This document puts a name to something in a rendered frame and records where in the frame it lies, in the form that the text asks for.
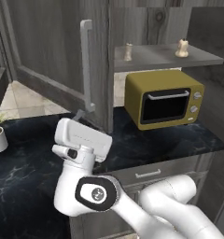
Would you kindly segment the grey cabinet shelf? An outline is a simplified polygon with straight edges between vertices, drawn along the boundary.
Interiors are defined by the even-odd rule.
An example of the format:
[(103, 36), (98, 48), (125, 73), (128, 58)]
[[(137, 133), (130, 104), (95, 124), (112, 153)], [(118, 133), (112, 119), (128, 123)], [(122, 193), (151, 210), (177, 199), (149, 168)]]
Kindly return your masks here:
[(189, 46), (189, 56), (175, 56), (177, 44), (133, 46), (132, 59), (124, 60), (125, 48), (115, 48), (115, 72), (132, 72), (177, 67), (193, 67), (223, 64), (224, 59), (210, 52)]

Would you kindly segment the grey drawer front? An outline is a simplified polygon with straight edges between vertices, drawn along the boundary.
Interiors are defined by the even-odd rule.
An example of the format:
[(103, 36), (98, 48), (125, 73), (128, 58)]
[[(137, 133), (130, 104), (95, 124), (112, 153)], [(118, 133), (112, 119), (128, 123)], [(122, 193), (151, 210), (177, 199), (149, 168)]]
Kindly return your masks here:
[[(167, 178), (170, 176), (187, 175), (188, 172), (208, 172), (213, 160), (213, 156), (213, 152), (188, 156), (167, 162), (157, 162), (133, 168), (122, 169), (110, 172), (110, 175), (114, 176), (122, 186), (126, 186), (161, 177)], [(158, 169), (161, 169), (161, 173), (157, 176), (145, 178), (135, 177), (135, 173), (144, 174), (157, 171)]]

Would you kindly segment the olive yellow toaster oven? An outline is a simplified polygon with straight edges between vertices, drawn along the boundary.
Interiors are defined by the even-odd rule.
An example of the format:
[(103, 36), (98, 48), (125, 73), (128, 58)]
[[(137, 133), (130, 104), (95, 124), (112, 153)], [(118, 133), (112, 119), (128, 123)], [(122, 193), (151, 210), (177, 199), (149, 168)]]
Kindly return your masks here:
[(124, 107), (141, 131), (193, 123), (204, 85), (180, 70), (135, 72), (125, 79)]

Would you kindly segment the grey wooden cabinet door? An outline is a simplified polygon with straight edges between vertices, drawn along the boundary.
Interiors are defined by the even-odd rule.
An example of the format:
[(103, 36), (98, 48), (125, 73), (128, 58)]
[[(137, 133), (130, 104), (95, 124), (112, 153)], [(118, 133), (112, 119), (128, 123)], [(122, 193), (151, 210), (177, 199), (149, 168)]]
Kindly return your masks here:
[(79, 25), (92, 20), (95, 113), (86, 118), (107, 133), (113, 129), (110, 7), (110, 0), (0, 0), (0, 30), (13, 77), (73, 113), (84, 110)]

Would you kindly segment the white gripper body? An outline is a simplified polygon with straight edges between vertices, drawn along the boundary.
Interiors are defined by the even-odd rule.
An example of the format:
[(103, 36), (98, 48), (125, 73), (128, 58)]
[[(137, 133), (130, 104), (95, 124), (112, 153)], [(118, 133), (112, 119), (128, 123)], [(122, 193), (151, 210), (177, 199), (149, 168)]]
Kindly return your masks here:
[(111, 136), (68, 118), (59, 120), (54, 139), (58, 145), (72, 149), (92, 148), (97, 162), (106, 159), (113, 141)]

